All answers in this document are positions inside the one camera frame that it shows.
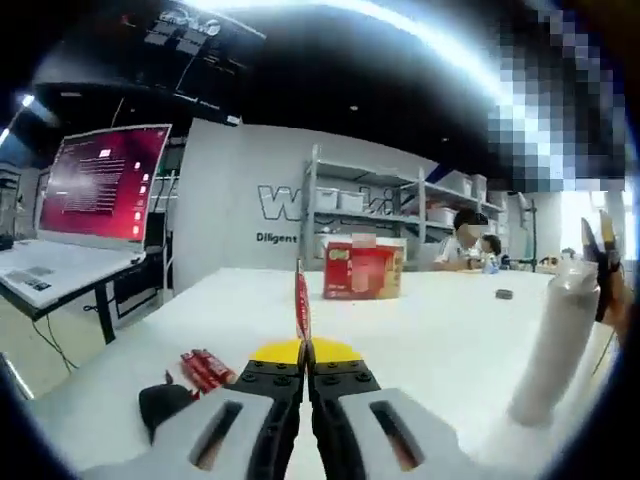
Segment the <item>person's right hand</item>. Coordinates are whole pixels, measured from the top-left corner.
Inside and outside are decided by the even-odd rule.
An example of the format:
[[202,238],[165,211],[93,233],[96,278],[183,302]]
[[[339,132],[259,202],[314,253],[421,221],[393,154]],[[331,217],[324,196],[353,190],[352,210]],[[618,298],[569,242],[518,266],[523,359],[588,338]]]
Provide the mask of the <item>person's right hand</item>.
[[612,275],[612,301],[609,310],[612,327],[621,346],[626,343],[627,333],[632,323],[630,310],[633,300],[633,291],[626,284],[623,271],[619,269]]

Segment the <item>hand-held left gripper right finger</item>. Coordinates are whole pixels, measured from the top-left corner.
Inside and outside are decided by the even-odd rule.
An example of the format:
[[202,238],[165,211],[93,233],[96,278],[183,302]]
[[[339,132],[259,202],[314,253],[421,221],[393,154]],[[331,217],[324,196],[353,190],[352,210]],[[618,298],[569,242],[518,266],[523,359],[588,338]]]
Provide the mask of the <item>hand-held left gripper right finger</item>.
[[473,461],[448,423],[397,388],[381,388],[361,355],[306,344],[312,430],[328,479],[503,479]]

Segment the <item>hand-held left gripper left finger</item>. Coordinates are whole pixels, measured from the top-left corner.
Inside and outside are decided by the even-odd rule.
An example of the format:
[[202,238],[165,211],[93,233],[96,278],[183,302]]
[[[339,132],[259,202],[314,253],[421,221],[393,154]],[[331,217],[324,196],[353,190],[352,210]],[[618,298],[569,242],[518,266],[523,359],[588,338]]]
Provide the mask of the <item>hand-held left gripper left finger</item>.
[[178,384],[138,395],[151,447],[87,479],[282,479],[299,430],[304,348],[271,343],[237,380],[194,397]]

